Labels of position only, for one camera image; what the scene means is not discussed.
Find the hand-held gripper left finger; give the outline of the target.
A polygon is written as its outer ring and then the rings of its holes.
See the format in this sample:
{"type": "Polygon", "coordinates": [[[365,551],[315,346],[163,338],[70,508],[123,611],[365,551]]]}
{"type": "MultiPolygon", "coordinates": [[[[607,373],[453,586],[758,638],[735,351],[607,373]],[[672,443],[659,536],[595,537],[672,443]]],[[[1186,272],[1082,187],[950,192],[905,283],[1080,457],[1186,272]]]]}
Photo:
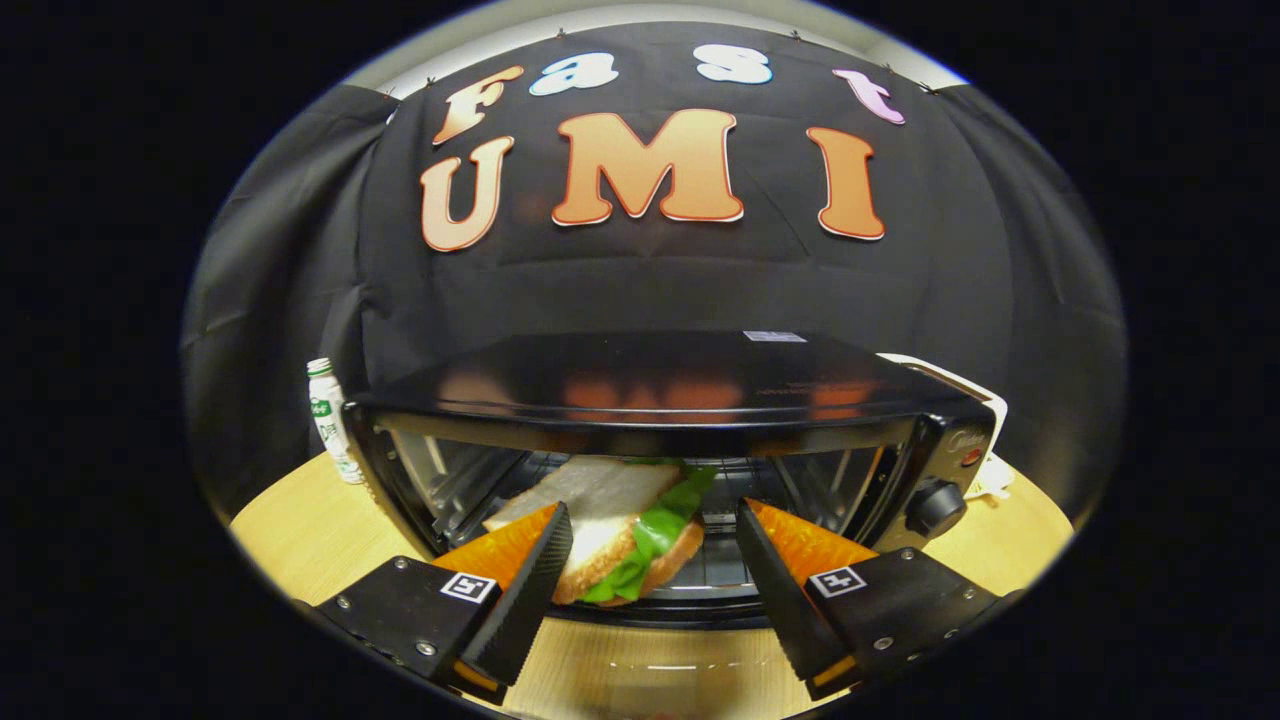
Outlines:
{"type": "Polygon", "coordinates": [[[563,502],[430,562],[396,556],[315,620],[417,679],[498,705],[518,679],[570,556],[563,502]]]}

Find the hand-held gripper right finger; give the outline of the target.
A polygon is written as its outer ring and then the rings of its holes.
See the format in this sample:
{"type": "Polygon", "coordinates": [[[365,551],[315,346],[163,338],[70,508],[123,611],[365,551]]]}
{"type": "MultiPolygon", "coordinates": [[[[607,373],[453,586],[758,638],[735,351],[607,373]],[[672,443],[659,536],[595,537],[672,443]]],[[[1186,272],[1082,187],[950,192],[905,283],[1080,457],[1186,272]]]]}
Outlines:
{"type": "Polygon", "coordinates": [[[813,700],[883,684],[1004,609],[1004,597],[922,550],[877,553],[754,498],[739,501],[736,539],[813,700]]]}

